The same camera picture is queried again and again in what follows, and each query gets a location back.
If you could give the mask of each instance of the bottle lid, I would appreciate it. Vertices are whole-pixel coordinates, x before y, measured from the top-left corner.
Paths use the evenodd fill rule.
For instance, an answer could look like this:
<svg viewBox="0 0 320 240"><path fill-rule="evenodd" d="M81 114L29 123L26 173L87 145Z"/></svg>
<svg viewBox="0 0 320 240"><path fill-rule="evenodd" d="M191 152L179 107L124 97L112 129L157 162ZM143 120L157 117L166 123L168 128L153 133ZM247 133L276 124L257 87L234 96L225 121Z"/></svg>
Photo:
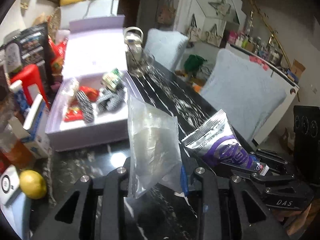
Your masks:
<svg viewBox="0 0 320 240"><path fill-rule="evenodd" d="M18 79L17 81L13 82L11 84L11 86L9 87L9 89L13 93L17 93L20 89L22 89L22 81L20 79Z"/></svg>

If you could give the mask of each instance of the purple and silver wrapper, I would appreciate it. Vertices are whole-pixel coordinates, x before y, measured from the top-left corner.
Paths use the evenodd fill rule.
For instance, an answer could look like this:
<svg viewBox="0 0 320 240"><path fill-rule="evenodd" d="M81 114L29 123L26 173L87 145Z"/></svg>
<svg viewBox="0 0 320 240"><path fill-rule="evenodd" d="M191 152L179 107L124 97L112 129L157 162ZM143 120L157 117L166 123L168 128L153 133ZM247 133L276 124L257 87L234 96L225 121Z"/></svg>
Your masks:
<svg viewBox="0 0 320 240"><path fill-rule="evenodd" d="M242 148L222 109L186 136L182 143L211 167L220 162L232 163L255 170L263 176L269 169L266 164L256 162Z"/></svg>

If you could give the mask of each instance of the small brown cardboard box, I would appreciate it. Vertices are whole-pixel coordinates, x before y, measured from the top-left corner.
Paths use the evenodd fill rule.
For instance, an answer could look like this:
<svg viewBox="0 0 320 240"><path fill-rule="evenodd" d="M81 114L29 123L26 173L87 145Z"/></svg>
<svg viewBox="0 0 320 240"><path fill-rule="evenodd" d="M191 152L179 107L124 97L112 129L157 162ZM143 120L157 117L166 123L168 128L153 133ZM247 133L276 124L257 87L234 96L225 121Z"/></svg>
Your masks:
<svg viewBox="0 0 320 240"><path fill-rule="evenodd" d="M298 62L297 60L294 60L292 68L291 68L291 72L293 74L295 74L297 76L297 78L300 79L301 74L303 71L305 71L305 67L304 65L302 65L300 62Z"/></svg>

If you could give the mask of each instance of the yellow fruit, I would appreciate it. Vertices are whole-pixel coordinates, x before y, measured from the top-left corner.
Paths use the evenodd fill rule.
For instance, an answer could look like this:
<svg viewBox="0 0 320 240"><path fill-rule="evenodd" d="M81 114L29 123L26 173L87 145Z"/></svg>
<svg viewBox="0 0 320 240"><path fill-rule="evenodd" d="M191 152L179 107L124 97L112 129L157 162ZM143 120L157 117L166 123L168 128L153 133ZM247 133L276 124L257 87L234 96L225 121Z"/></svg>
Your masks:
<svg viewBox="0 0 320 240"><path fill-rule="evenodd" d="M20 188L27 197L39 199L47 193L44 178L36 171L25 170L20 174Z"/></svg>

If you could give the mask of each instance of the silver bolt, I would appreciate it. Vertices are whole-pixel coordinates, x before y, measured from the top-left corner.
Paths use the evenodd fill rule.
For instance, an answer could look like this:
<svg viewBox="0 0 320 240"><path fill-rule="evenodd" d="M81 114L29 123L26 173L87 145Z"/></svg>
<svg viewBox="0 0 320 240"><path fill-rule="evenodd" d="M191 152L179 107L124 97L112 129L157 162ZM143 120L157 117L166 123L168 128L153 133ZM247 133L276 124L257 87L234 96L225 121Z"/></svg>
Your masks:
<svg viewBox="0 0 320 240"><path fill-rule="evenodd" d="M80 181L81 181L81 182L87 182L89 179L90 179L90 178L89 178L88 175L83 175L83 176L81 176Z"/></svg>
<svg viewBox="0 0 320 240"><path fill-rule="evenodd" d="M117 172L120 173L120 174L123 174L123 173L125 173L126 171L127 171L127 169L126 169L125 167L119 167L119 168L117 169Z"/></svg>
<svg viewBox="0 0 320 240"><path fill-rule="evenodd" d="M204 172L205 172L205 168L203 168L203 167L196 168L196 173L203 174Z"/></svg>
<svg viewBox="0 0 320 240"><path fill-rule="evenodd" d="M232 181L235 182L235 183L238 183L241 181L241 178L237 175L234 175L231 177Z"/></svg>

